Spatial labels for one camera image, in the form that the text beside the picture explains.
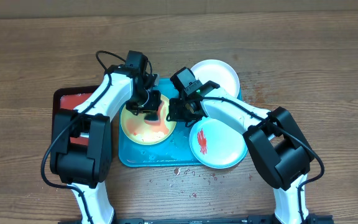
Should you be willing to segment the light blue rimmed plate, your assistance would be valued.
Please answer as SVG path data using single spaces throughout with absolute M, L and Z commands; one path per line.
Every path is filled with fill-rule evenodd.
M 197 160 L 214 169 L 230 168 L 247 155 L 242 135 L 211 118 L 203 118 L 192 126 L 189 144 Z

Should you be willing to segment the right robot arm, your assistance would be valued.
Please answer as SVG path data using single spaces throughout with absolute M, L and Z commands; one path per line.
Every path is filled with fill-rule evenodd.
M 308 211 L 303 191 L 316 156 L 289 111 L 248 105 L 212 81 L 174 87 L 178 97 L 170 99 L 167 120 L 195 123 L 209 117 L 241 134 L 257 172 L 273 188 L 275 218 L 304 223 Z

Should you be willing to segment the green rimmed white plate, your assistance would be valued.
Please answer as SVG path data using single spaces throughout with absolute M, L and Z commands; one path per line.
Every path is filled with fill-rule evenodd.
M 145 114 L 133 115 L 123 108 L 120 115 L 121 128 L 124 134 L 137 144 L 153 145 L 164 141 L 175 129 L 175 121 L 167 121 L 169 99 L 162 95 L 158 108 L 158 120 L 145 120 Z

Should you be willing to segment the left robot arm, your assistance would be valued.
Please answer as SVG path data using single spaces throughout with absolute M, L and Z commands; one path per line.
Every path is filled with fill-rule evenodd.
M 81 223 L 114 223 L 105 180 L 112 163 L 111 121 L 122 106 L 135 114 L 156 112 L 160 92 L 154 90 L 158 75 L 135 65 L 108 68 L 92 95 L 75 108 L 59 109 L 53 119 L 52 142 L 42 159 L 41 169 L 50 165 L 61 184 L 78 202 Z

